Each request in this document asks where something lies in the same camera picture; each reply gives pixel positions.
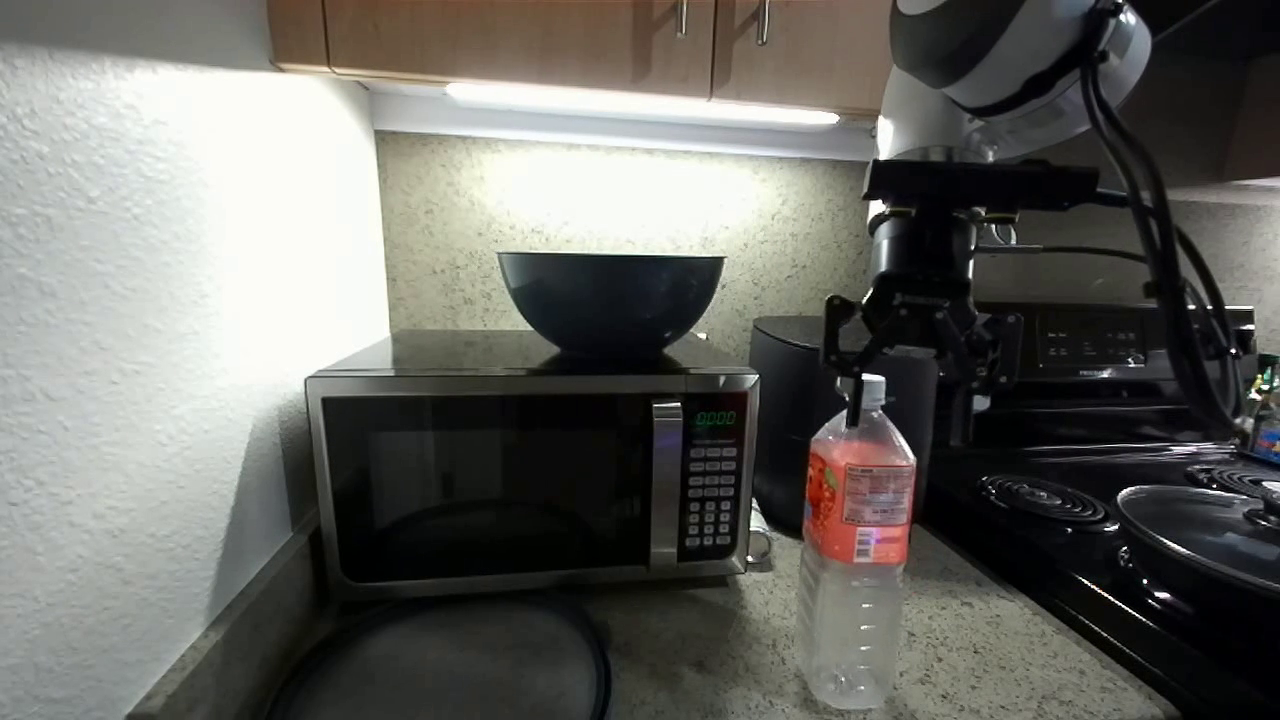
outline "microwave window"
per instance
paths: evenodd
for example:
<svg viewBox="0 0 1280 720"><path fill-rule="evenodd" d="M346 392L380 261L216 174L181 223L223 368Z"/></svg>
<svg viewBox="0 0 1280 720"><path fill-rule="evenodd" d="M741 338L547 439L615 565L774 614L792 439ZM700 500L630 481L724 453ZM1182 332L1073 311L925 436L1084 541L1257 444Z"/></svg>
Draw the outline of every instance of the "microwave window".
<svg viewBox="0 0 1280 720"><path fill-rule="evenodd" d="M324 401L324 427L352 580L647 559L643 401Z"/></svg>

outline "red bottle label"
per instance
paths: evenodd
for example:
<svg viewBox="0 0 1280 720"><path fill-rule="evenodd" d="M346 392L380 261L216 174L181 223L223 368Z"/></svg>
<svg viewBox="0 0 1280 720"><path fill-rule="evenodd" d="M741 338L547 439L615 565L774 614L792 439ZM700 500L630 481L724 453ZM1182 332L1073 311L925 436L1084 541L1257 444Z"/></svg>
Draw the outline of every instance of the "red bottle label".
<svg viewBox="0 0 1280 720"><path fill-rule="evenodd" d="M834 565L904 567L912 485L912 465L838 465L807 453L804 541Z"/></svg>

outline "wooden cabinet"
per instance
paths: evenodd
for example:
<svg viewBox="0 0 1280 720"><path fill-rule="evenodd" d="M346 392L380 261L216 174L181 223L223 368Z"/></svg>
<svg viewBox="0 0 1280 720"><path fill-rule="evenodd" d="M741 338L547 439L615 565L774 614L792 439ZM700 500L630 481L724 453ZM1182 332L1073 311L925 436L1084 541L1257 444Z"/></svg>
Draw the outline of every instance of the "wooden cabinet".
<svg viewBox="0 0 1280 720"><path fill-rule="evenodd" d="M721 0L710 98L875 115L888 0Z"/></svg>
<svg viewBox="0 0 1280 720"><path fill-rule="evenodd" d="M1227 179L1280 179L1280 55L1247 70L1227 147Z"/></svg>
<svg viewBox="0 0 1280 720"><path fill-rule="evenodd" d="M707 94L710 0L328 0L352 74Z"/></svg>
<svg viewBox="0 0 1280 720"><path fill-rule="evenodd" d="M268 0L281 70L530 82L852 115L881 108L888 0Z"/></svg>

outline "under-cabinet light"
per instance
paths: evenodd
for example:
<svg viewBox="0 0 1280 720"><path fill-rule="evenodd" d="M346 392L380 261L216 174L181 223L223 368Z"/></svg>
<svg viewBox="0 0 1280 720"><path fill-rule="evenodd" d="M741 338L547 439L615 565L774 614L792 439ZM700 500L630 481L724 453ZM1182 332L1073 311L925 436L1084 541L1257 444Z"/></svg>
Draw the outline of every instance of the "under-cabinet light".
<svg viewBox="0 0 1280 720"><path fill-rule="evenodd" d="M550 89L550 85L451 82L451 85L445 85L445 94L457 105L561 111L561 115L741 124L741 130L832 130L832 124L838 124L838 115L824 111L824 108L593 94L593 89Z"/></svg>
<svg viewBox="0 0 1280 720"><path fill-rule="evenodd" d="M1236 179L1245 190L1280 190L1280 177Z"/></svg>

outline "microwave handle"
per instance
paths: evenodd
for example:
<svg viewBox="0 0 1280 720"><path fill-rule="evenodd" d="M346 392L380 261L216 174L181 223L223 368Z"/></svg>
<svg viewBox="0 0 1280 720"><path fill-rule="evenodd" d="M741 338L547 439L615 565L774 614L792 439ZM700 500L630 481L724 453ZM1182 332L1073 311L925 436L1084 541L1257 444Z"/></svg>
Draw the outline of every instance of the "microwave handle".
<svg viewBox="0 0 1280 720"><path fill-rule="evenodd" d="M647 565L680 559L682 404L652 401Z"/></svg>

